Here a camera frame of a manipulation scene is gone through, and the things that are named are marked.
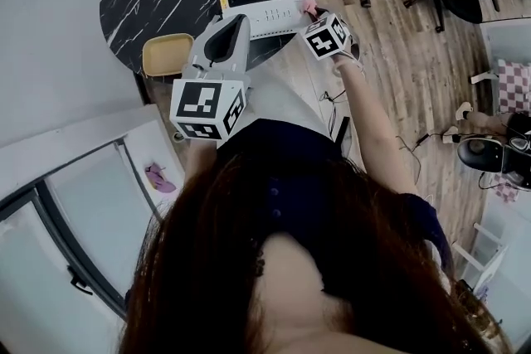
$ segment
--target glass pane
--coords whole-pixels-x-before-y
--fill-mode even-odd
[[[132,284],[151,217],[125,161],[108,146],[46,180],[77,241],[122,296]]]
[[[0,341],[10,352],[115,352],[121,320],[70,284],[67,265],[33,204],[0,223]]]

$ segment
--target white table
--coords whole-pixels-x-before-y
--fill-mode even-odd
[[[480,272],[480,277],[472,288],[473,293],[477,294],[494,277],[499,267],[501,266],[505,254],[507,253],[507,249],[509,247],[507,245],[504,245],[500,238],[494,236],[482,225],[474,223],[474,228],[486,238],[492,240],[498,245],[496,253],[489,260],[489,262],[487,264],[482,264],[477,259],[475,259],[469,252],[467,252],[461,245],[457,244],[456,242],[452,244],[452,248],[454,248],[454,250],[457,251],[458,254],[460,254],[464,259],[469,262],[470,265],[472,265]]]

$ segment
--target long brown hair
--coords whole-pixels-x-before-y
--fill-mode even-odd
[[[410,353],[490,352],[455,294],[441,287],[403,196],[348,160],[280,164],[241,155],[190,180],[162,223],[150,226],[121,354],[260,350],[259,326],[249,319],[261,248],[253,212],[272,170],[325,182],[327,273],[352,307],[351,333]]]

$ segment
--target pink object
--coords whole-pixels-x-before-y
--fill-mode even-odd
[[[303,11],[317,18],[318,13],[315,10],[316,7],[317,7],[317,2],[315,0],[303,0],[302,1]]]
[[[529,66],[498,60],[499,111],[529,112]]]
[[[492,185],[503,185],[503,186],[497,186],[494,188],[496,191],[496,196],[499,196],[501,199],[504,200],[505,203],[509,202],[515,202],[516,198],[518,197],[518,190],[512,186],[510,186],[509,180],[507,180],[505,177],[502,177],[500,173],[495,174],[492,177]]]
[[[146,167],[144,172],[146,173],[146,177],[151,183],[151,186],[153,186],[153,189],[162,193],[171,193],[177,189],[173,183],[168,182],[168,180],[164,178],[163,169],[157,163],[154,162]]]
[[[502,114],[513,112],[529,113],[529,83],[531,82],[531,65],[516,64],[514,62],[498,60],[499,77],[499,111]],[[515,202],[519,191],[515,187],[505,185],[509,180],[494,175],[494,184],[504,184],[495,187],[496,195],[504,202]]]

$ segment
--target power cord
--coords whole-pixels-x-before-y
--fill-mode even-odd
[[[483,176],[486,174],[487,172],[482,172],[481,173],[481,176],[480,176],[480,180],[478,180],[478,187],[482,190],[482,191],[486,191],[487,189],[494,189],[496,187],[500,187],[500,186],[509,186],[509,187],[512,187],[513,189],[517,190],[517,191],[521,191],[522,189],[519,189],[518,187],[515,187],[513,186],[512,184],[510,183],[498,183],[497,185],[493,185],[493,186],[487,186],[487,187],[484,187],[484,186],[481,186],[481,179],[483,178]]]
[[[319,102],[322,102],[323,100],[327,100],[327,101],[331,102],[332,105],[333,105],[332,114],[330,115],[330,118],[329,118],[329,134],[330,134],[330,137],[332,137],[332,133],[334,132],[335,120],[336,120],[337,115],[338,115],[338,110],[337,110],[335,105],[336,104],[342,104],[343,102],[347,102],[347,100],[336,100],[336,99],[339,96],[344,95],[345,91],[346,90],[343,90],[339,95],[336,95],[334,97],[330,96],[328,91],[325,91],[321,95],[321,97],[319,98]]]
[[[454,136],[475,136],[475,135],[478,135],[478,136],[498,136],[498,134],[477,134],[477,133],[457,133],[457,134],[454,134]],[[417,173],[417,177],[415,178],[415,184],[418,183],[418,180],[421,176],[421,169],[422,169],[422,165],[421,165],[421,160],[418,158],[417,155],[415,155],[415,150],[422,145],[422,143],[433,137],[433,136],[443,136],[443,133],[426,133],[424,136],[422,136],[421,138],[419,138],[417,140],[417,142],[415,143],[415,146],[413,148],[410,148],[409,146],[407,146],[407,143],[405,142],[405,140],[402,138],[402,136],[397,136],[397,138],[399,138],[402,142],[402,144],[404,146],[402,146],[400,148],[400,150],[402,149],[407,149],[411,155],[415,158],[415,160],[417,161],[417,164],[418,164],[418,173]],[[480,186],[481,189],[491,189],[492,187],[485,187],[483,188],[481,185],[480,185],[480,182],[481,182],[481,178],[483,177],[483,175],[485,174],[485,172],[483,172],[483,174],[481,174],[480,176],[480,180],[478,181],[478,185]],[[493,186],[493,187],[497,187],[497,186],[503,186],[503,185],[508,185],[508,183],[500,183],[499,185],[496,185],[496,186]]]
[[[332,114],[330,115],[330,118],[329,118],[329,134],[330,134],[330,137],[332,137],[332,132],[334,131],[334,126],[335,126],[335,120],[337,118],[337,114],[338,114],[338,111],[337,111],[337,108],[336,108],[336,104],[342,104],[343,102],[347,102],[347,100],[336,100],[339,96],[341,95],[344,95],[345,94],[345,91],[346,90],[343,90],[341,93],[339,93],[339,95],[335,95],[334,97],[330,96],[329,92],[328,91],[325,91],[321,97],[319,98],[319,102],[322,102],[323,100],[327,100],[329,102],[332,103],[333,105],[333,109],[332,109]],[[407,143],[406,141],[402,138],[402,136],[397,136],[397,138],[400,139],[400,141],[402,142],[402,147],[400,148],[400,150],[402,149],[407,149],[407,151],[415,158],[415,160],[417,161],[417,164],[418,164],[418,172],[417,172],[417,176],[415,177],[415,184],[418,183],[419,181],[419,178],[421,176],[421,169],[422,169],[422,164],[421,164],[421,160],[418,158],[417,155],[415,155],[415,150],[422,145],[422,143],[429,139],[429,138],[432,138],[433,136],[440,136],[442,137],[444,134],[443,133],[426,133],[424,136],[422,136],[421,138],[419,138],[417,140],[417,142],[415,143],[415,146],[413,148],[410,148],[409,146],[407,146]],[[453,134],[453,136],[460,136],[460,137],[463,137],[463,136],[499,136],[498,134],[477,134],[477,133],[456,133],[456,134]],[[488,186],[488,187],[483,187],[481,186],[481,179],[483,178],[483,176],[485,175],[486,172],[482,172],[481,175],[480,175],[480,179],[478,180],[478,187],[481,189],[481,190],[487,190],[487,189],[494,189],[496,187],[500,187],[500,186],[511,186],[512,188],[516,189],[517,191],[519,191],[520,189],[518,189],[517,187],[514,187],[513,185],[509,184],[509,183],[498,183],[497,185],[493,185],[493,186]]]

